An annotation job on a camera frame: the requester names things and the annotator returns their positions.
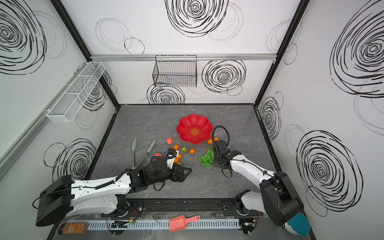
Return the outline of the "green grape bunch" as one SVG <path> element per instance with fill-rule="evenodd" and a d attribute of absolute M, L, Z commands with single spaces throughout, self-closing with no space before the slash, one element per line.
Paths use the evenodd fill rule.
<path fill-rule="evenodd" d="M 213 146 L 210 146 L 210 149 L 207 151 L 206 154 L 201 155 L 198 160 L 202 164 L 202 166 L 212 166 L 214 163 L 214 151 L 213 151 Z"/>

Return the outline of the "red flower fruit bowl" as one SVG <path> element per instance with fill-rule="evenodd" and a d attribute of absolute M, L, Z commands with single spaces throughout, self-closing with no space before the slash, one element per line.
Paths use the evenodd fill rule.
<path fill-rule="evenodd" d="M 213 128 L 207 117 L 192 114 L 180 120 L 177 133 L 182 141 L 198 145 L 211 138 Z"/>

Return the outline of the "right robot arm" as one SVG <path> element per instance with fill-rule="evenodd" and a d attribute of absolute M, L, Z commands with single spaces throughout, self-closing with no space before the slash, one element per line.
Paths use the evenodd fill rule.
<path fill-rule="evenodd" d="M 219 140 L 213 143 L 214 166 L 238 173 L 260 190 L 243 191 L 236 196 L 237 211 L 245 215 L 251 211 L 266 214 L 277 226 L 283 226 L 302 210 L 304 204 L 288 175 L 273 172 L 248 160 L 229 144 Z"/>

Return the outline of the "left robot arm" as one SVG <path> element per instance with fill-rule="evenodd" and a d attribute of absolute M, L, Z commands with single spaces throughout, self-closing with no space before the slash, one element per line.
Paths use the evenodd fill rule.
<path fill-rule="evenodd" d="M 124 217 L 131 211 L 127 195 L 146 190 L 157 183 L 182 183 L 192 169 L 178 164 L 168 165 L 156 159 L 147 166 L 125 169 L 118 176 L 96 180 L 73 180 L 60 177 L 40 193 L 36 200 L 37 227 L 61 222 L 70 216 L 104 214 Z"/>

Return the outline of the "metal green-tipped tongs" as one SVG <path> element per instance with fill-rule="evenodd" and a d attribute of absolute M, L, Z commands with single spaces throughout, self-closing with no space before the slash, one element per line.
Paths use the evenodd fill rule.
<path fill-rule="evenodd" d="M 136 156 L 137 142 L 138 142 L 137 138 L 134 138 L 133 143 L 132 143 L 132 153 L 133 153 L 132 167 L 133 167 L 133 169 L 137 169 L 142 165 L 142 163 L 148 158 L 149 154 L 154 149 L 157 141 L 153 140 L 153 142 L 151 143 L 151 146 L 149 147 L 149 149 L 146 152 L 144 152 L 144 150 L 139 151 L 139 158 L 138 158 L 139 162 L 138 163 L 137 163 L 137 156 Z"/>

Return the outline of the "pink plastic scoop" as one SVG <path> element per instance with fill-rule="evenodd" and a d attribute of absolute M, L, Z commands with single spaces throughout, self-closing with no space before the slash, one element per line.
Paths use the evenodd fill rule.
<path fill-rule="evenodd" d="M 201 219 L 200 216 L 194 216 L 186 218 L 184 215 L 175 217 L 169 221 L 169 230 L 171 232 L 176 232 L 184 230 L 187 227 L 187 224 L 197 222 Z"/>

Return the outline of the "teal lidded white jug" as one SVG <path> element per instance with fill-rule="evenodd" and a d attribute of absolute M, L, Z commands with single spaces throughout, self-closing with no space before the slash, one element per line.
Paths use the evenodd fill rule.
<path fill-rule="evenodd" d="M 304 214 L 298 213 L 285 223 L 284 229 L 292 235 L 306 236 L 311 231 L 311 225 Z"/>

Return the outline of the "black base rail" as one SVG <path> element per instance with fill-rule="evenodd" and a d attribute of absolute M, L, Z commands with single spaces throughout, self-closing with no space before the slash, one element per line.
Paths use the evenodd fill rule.
<path fill-rule="evenodd" d="M 128 213 L 128 216 L 141 217 L 143 213 L 200 213 L 213 212 L 226 217 L 250 216 L 254 212 L 267 215 L 276 220 L 287 222 L 304 207 L 299 199 L 292 199 L 286 194 L 282 198 L 273 194 L 262 198 L 259 193 L 247 192 L 235 198 L 216 199 L 128 199 L 118 195 L 117 209 L 105 214 L 107 217 L 118 217 Z"/>

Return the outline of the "white mesh wall shelf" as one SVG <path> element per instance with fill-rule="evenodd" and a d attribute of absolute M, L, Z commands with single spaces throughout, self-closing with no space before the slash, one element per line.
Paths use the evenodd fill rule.
<path fill-rule="evenodd" d="M 106 102 L 106 92 L 100 84 L 105 71 L 102 62 L 83 64 L 64 93 L 48 110 L 47 118 L 54 123 L 70 123 L 81 109 L 91 112 L 100 110 Z"/>

